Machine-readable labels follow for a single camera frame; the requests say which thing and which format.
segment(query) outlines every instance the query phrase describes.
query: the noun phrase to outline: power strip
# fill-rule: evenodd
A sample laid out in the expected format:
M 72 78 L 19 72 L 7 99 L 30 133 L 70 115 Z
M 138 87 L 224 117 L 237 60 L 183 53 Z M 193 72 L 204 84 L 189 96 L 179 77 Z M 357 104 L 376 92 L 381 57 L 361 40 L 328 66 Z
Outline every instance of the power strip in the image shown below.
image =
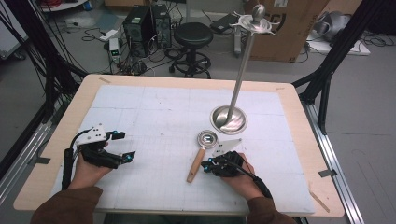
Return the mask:
M 111 36 L 115 35 L 117 33 L 117 30 L 110 30 L 109 32 L 106 33 L 106 35 L 102 35 L 99 37 L 101 40 L 107 41 Z

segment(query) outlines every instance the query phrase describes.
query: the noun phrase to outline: ladle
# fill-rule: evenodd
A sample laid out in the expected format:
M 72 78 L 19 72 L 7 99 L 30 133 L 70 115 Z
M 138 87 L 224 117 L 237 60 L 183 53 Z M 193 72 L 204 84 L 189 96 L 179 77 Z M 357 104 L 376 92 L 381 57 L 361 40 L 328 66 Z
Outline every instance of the ladle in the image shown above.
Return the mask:
M 189 175 L 187 176 L 187 182 L 191 183 L 195 178 L 195 175 L 201 165 L 201 161 L 204 158 L 206 149 L 214 147 L 217 142 L 218 136 L 212 131 L 204 130 L 198 134 L 198 144 L 201 145 L 201 148 L 198 150 L 195 160 L 191 165 Z

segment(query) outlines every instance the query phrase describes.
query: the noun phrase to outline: stool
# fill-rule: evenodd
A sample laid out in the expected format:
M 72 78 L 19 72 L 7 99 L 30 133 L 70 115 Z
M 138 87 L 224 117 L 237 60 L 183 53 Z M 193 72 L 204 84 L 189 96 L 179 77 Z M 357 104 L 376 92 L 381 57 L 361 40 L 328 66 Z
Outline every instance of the stool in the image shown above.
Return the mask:
M 210 79 L 211 76 L 207 71 L 211 65 L 210 59 L 203 53 L 197 52 L 198 49 L 212 42 L 213 33 L 209 27 L 200 22 L 181 24 L 175 30 L 174 39 L 184 47 L 185 52 L 175 59 L 169 67 L 169 72 L 174 73 L 176 68 L 179 72 L 184 73 L 184 77 L 193 77 L 205 72 L 207 78 Z

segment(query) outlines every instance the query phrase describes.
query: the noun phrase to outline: round metal base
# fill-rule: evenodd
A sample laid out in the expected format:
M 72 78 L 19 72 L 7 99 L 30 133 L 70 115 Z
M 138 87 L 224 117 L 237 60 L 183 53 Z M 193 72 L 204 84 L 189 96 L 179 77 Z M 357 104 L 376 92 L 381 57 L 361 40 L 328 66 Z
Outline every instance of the round metal base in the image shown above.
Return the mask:
M 221 133 L 241 133 L 248 126 L 248 117 L 240 108 L 235 107 L 231 119 L 226 123 L 229 108 L 228 105 L 215 108 L 210 114 L 210 122 Z

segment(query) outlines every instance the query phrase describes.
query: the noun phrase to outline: computer tower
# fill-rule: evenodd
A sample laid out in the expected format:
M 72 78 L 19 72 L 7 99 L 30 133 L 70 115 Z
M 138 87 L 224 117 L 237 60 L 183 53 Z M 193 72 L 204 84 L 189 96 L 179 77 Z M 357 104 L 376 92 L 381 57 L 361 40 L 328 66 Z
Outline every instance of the computer tower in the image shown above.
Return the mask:
M 128 42 L 149 42 L 155 36 L 150 6 L 134 5 L 122 23 Z
M 154 19 L 154 27 L 157 35 L 158 49 L 172 47 L 171 36 L 171 17 L 169 16 L 166 5 L 154 5 L 151 7 Z
M 132 42 L 130 46 L 131 55 L 138 58 L 149 56 L 149 46 L 147 42 Z

